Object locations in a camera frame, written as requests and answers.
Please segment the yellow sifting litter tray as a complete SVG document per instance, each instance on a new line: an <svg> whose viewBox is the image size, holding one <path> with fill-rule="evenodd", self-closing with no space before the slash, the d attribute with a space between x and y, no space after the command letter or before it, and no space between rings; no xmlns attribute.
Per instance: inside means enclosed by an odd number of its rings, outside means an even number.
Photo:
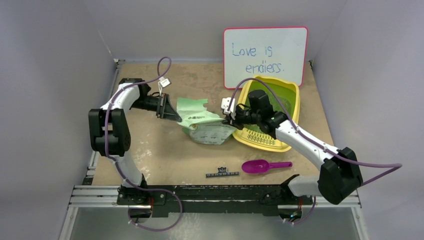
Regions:
<svg viewBox="0 0 424 240"><path fill-rule="evenodd" d="M295 107L293 109L293 115L290 116L295 123L298 123L301 105L299 87L293 82L285 81L283 79L279 79L272 76L255 75L254 78L259 79L264 83L276 84L289 88L290 90L296 92ZM243 104L247 106L249 105L248 90L252 82L253 80L250 80L243 85L240 96L237 100L238 104ZM255 132L245 127L242 130L235 130L232 136L236 141L244 145L263 151L282 153L291 149L291 147L284 142L281 142L277 139L273 139L271 136L265 133Z"/></svg>

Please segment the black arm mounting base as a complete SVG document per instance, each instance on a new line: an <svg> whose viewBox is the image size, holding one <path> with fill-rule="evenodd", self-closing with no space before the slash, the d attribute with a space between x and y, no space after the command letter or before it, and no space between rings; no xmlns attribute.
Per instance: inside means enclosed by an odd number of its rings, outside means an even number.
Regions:
<svg viewBox="0 0 424 240"><path fill-rule="evenodd" d="M312 197L289 193L285 183L254 185L149 185L119 186L116 203L122 206L150 206L152 217L170 213L262 214L266 217L298 219Z"/></svg>

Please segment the purple plastic litter scoop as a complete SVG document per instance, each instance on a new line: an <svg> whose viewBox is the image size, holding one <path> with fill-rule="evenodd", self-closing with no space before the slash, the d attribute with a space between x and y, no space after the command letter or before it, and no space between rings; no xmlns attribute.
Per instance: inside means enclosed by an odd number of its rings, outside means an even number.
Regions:
<svg viewBox="0 0 424 240"><path fill-rule="evenodd" d="M244 162L241 169L248 174L264 174L271 169L291 168L293 163L286 162L268 162L265 159L255 159Z"/></svg>

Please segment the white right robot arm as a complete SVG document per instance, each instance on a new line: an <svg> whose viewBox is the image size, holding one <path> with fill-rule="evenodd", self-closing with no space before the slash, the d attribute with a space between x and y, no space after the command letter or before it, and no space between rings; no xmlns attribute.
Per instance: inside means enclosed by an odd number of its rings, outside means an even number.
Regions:
<svg viewBox="0 0 424 240"><path fill-rule="evenodd" d="M321 196L338 205L363 185L356 154L348 147L339 149L319 140L289 119L283 111L274 110L264 90L248 94L249 105L235 105L231 97L223 98L224 124L242 130L245 125L257 125L273 139L283 142L307 158L319 170L319 175L295 174L282 183L280 196L288 204L302 196Z"/></svg>

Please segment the green cat litter bag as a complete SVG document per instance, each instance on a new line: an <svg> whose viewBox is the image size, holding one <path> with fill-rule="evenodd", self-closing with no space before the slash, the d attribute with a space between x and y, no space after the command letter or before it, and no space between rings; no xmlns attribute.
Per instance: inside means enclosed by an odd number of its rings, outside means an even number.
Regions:
<svg viewBox="0 0 424 240"><path fill-rule="evenodd" d="M221 145L235 132L236 128L224 124L218 114L208 111L206 98L190 99L179 97L176 111L181 117L178 123L192 141L204 145Z"/></svg>

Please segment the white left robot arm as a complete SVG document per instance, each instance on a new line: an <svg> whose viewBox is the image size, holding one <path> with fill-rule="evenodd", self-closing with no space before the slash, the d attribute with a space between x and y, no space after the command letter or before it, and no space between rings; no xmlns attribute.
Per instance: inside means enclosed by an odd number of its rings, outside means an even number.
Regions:
<svg viewBox="0 0 424 240"><path fill-rule="evenodd" d="M107 103L88 112L91 148L112 162L120 175L121 188L131 189L129 197L138 205L148 201L149 191L129 152L131 133L126 114L135 108L154 112L159 119L182 121L168 94L150 94L150 90L148 82L141 78L123 78Z"/></svg>

